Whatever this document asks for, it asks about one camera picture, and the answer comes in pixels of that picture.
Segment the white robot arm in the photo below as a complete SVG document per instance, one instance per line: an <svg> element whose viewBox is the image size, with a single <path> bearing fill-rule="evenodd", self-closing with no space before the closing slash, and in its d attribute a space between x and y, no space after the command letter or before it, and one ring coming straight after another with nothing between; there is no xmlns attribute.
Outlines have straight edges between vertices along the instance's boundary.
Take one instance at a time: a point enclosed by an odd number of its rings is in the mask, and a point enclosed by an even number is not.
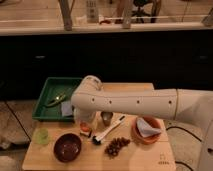
<svg viewBox="0 0 213 171"><path fill-rule="evenodd" d="M96 111L145 115L199 127L203 133L196 171L213 171L213 91L155 89L106 91L99 78L88 75L71 95L80 116Z"/></svg>

